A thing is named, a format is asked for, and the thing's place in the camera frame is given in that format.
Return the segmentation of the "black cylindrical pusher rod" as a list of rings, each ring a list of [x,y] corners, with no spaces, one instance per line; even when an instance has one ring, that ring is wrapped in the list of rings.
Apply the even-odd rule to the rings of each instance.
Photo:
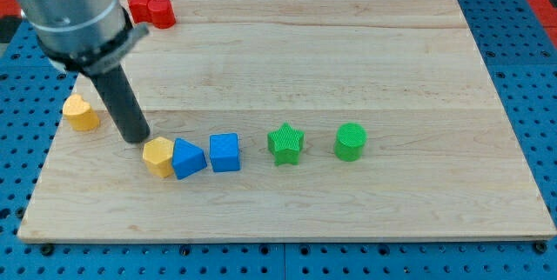
[[[108,110],[121,137],[127,143],[141,143],[150,135],[150,127],[132,87],[119,65],[91,81]]]

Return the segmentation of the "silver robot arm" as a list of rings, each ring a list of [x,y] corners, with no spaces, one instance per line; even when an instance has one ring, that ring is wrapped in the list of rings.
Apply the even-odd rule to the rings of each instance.
[[[150,127],[121,65],[149,33],[119,0],[17,0],[50,63],[88,77],[121,137],[141,143]]]

